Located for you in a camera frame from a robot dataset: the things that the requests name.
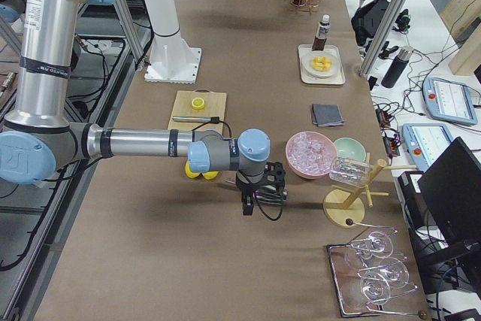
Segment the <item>white label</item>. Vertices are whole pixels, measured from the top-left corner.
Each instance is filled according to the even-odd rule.
[[[44,0],[27,0],[25,11],[25,25],[27,29],[40,30],[44,15]]]
[[[411,182],[413,182],[414,190],[416,193],[421,193],[421,189],[419,188],[419,178],[421,178],[422,174],[411,174]]]

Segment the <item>black monitor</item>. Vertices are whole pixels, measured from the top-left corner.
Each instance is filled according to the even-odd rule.
[[[420,269],[456,259],[481,298],[481,164],[456,138],[419,179],[448,247],[418,260]]]

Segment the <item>blue control panel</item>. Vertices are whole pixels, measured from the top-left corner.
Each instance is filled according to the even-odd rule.
[[[446,125],[441,123],[406,123],[402,128],[404,144],[414,164],[426,170],[451,144],[453,138]]]
[[[436,120],[472,126],[478,123],[468,87],[463,83],[427,77],[422,84],[426,109]]]

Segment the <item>wooden cutting board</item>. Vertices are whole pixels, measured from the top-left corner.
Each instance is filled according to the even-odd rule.
[[[192,109],[191,102],[194,98],[203,98],[205,101],[205,108],[196,110]],[[189,116],[189,117],[219,117],[224,120],[225,103],[227,102],[227,93],[218,92],[196,92],[178,90],[175,97],[174,106],[172,107],[171,118],[168,122],[168,129],[179,129],[180,131],[189,131],[200,123],[183,123],[174,122],[172,117]],[[222,134],[223,124],[209,124],[202,127],[202,130],[213,129]]]

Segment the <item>yellow ring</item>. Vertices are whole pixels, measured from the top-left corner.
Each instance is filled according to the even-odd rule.
[[[192,109],[199,110],[205,108],[205,100],[200,97],[194,98],[190,104],[192,106]]]

